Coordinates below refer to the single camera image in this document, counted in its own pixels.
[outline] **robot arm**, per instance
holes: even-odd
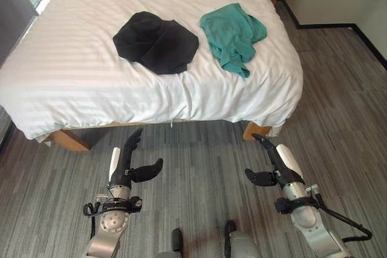
[[[350,221],[349,224],[367,234],[367,236],[357,237],[357,240],[368,240],[372,237],[372,233],[348,218],[327,209],[318,192],[317,185],[305,188],[303,174],[289,148],[283,144],[275,148],[268,139],[258,134],[253,134],[253,136],[267,150],[274,171],[254,173],[250,169],[245,169],[247,178],[254,185],[262,187],[273,186],[277,183],[281,186],[286,198],[277,199],[276,209],[282,214],[291,214],[294,226],[305,236],[316,257],[352,257],[343,240],[325,228],[317,209],[321,208],[329,214],[334,213],[335,218],[340,217],[340,220],[344,222]]]
[[[128,226],[129,214],[139,212],[142,200],[130,197],[133,182],[149,181],[163,168],[159,158],[151,166],[131,169],[131,156],[140,142],[143,129],[137,129],[126,141],[123,149],[115,147],[110,163],[108,195],[97,195],[95,206],[85,205],[83,213],[92,218],[92,237],[82,258],[112,258],[117,251],[120,236]],[[95,217],[102,215],[94,236]]]

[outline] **white duvet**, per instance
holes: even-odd
[[[199,27],[239,2],[266,27],[247,79],[221,69]],[[175,19],[199,37],[186,72],[158,76],[120,58],[112,41],[136,12]],[[0,69],[0,104],[29,139],[112,122],[254,121],[278,127],[295,109],[302,69],[270,0],[51,0]]]

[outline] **teal shirt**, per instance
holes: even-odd
[[[265,25],[234,3],[203,15],[200,27],[221,67],[247,78],[250,71],[244,63],[255,55],[253,43],[267,36]]]

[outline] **striped carpet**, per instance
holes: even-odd
[[[348,244],[354,256],[386,257],[387,73],[352,30],[297,30],[281,3],[278,12],[299,52],[305,85],[299,106],[272,140],[292,150],[330,208],[373,231],[371,241]],[[163,157],[164,169],[133,186],[143,211],[131,215],[118,258],[169,250],[175,227],[184,234],[184,258],[222,257],[227,219],[254,238],[264,258],[313,257],[290,217],[275,211],[279,187],[257,188],[244,177],[246,167],[270,169],[263,149],[242,140],[245,126],[145,126],[132,165]],[[90,227],[82,206],[106,192],[112,148],[134,129],[79,131],[94,145],[88,153],[38,145],[12,130],[0,152],[0,257],[79,257]],[[359,234],[334,219],[327,225],[341,237]]]

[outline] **bed leg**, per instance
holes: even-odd
[[[77,135],[73,134],[71,131],[58,130],[50,134],[47,138],[48,140],[54,141],[72,151],[88,151],[90,150],[90,145],[84,142]]]
[[[257,124],[255,124],[254,122],[251,121],[247,125],[246,130],[243,133],[243,140],[255,140],[254,137],[252,137],[252,133],[256,133],[256,134],[260,134],[262,136],[266,136],[268,134],[268,132],[270,131],[270,129],[271,129],[270,126],[260,127],[260,126],[258,126]]]

